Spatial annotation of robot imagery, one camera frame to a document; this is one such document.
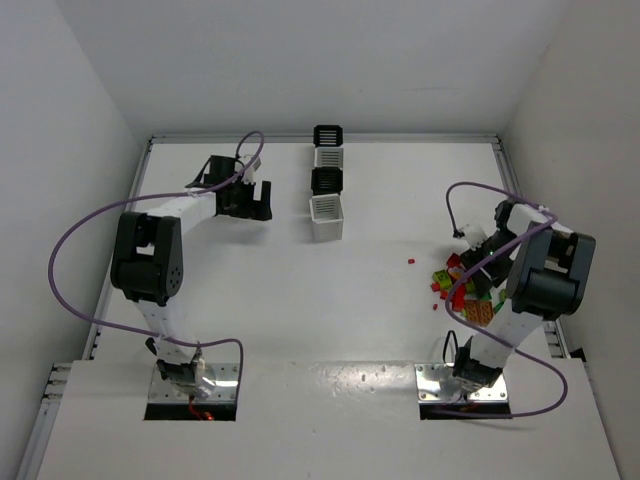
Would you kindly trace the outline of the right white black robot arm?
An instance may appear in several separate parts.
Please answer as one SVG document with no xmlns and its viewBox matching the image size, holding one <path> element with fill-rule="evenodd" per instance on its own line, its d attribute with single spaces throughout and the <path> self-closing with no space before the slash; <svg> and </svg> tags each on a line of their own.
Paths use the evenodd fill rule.
<svg viewBox="0 0 640 480">
<path fill-rule="evenodd" d="M 549 217 L 541 209 L 513 199 L 498 204 L 494 220 L 491 236 L 480 227 L 462 228 L 469 244 L 461 254 L 464 269 L 488 261 L 471 275 L 476 292 L 506 287 L 501 309 L 456 354 L 452 377 L 469 393 L 493 386 L 509 356 L 542 321 L 575 313 L 596 249 L 594 237 L 558 222 L 545 226 Z"/>
</svg>

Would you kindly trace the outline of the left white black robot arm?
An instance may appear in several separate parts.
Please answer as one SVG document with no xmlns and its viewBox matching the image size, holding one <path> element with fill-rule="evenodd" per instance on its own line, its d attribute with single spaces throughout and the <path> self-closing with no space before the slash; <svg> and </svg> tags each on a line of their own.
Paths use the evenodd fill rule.
<svg viewBox="0 0 640 480">
<path fill-rule="evenodd" d="M 123 213 L 118 222 L 110 279 L 141 312 L 146 347 L 160 378 L 177 392 L 203 399 L 213 389 L 202 348 L 196 344 L 179 291 L 184 283 L 183 237 L 205 220 L 222 215 L 269 221 L 271 183 L 254 195 L 261 160 L 212 155 L 185 194 L 146 211 Z"/>
</svg>

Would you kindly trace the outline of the orange lego plate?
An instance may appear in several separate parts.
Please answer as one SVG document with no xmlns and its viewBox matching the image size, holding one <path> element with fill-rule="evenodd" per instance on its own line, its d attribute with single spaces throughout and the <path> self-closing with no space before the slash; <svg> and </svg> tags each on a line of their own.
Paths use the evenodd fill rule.
<svg viewBox="0 0 640 480">
<path fill-rule="evenodd" d="M 468 322 L 480 327 L 486 327 L 494 317 L 494 307 L 491 301 L 466 300 L 464 313 Z"/>
</svg>

